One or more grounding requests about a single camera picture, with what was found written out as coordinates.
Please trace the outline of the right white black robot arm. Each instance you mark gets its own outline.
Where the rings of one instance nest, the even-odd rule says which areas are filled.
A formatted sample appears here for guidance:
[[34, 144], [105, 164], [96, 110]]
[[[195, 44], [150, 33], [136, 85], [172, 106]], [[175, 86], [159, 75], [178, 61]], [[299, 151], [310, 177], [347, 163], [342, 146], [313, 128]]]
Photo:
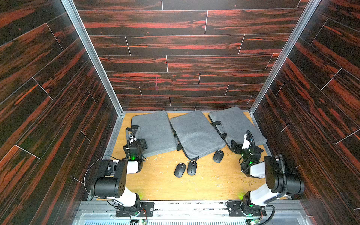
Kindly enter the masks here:
[[296, 172], [296, 168], [281, 155], [265, 156], [263, 150], [254, 144], [237, 144], [232, 141], [231, 151], [241, 155], [241, 171], [247, 177], [265, 179], [265, 184], [256, 190], [248, 191], [239, 201], [227, 201], [229, 216], [257, 217], [266, 216], [266, 207], [282, 197], [299, 195], [305, 190], [305, 184]]

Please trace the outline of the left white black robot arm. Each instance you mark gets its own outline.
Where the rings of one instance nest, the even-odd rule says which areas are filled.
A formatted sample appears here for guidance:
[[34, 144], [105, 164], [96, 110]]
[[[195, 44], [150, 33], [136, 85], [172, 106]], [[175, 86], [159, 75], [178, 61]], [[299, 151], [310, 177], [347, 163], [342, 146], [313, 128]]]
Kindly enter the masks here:
[[94, 198], [114, 201], [117, 204], [115, 206], [117, 217], [139, 216], [140, 197], [126, 187], [126, 179], [128, 174], [139, 173], [142, 170], [145, 160], [143, 152], [146, 149], [145, 140], [128, 140], [124, 146], [125, 158], [97, 159], [100, 165], [94, 178], [89, 179], [89, 184], [86, 184], [87, 175], [84, 176], [85, 191]]

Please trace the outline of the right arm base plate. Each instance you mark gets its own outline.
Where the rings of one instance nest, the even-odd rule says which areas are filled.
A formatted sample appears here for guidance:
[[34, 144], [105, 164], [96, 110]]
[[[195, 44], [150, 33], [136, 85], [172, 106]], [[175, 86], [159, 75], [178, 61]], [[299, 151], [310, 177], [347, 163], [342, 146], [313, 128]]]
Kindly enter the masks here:
[[264, 206], [258, 206], [243, 201], [229, 200], [225, 203], [229, 216], [231, 217], [263, 217], [266, 216]]

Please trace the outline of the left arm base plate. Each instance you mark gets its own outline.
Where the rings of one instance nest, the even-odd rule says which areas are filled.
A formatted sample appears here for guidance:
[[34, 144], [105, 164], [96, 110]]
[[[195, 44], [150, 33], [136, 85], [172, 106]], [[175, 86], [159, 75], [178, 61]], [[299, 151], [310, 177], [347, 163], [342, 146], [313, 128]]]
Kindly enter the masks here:
[[138, 202], [134, 206], [124, 207], [118, 206], [116, 209], [116, 218], [151, 218], [154, 214], [154, 202]]

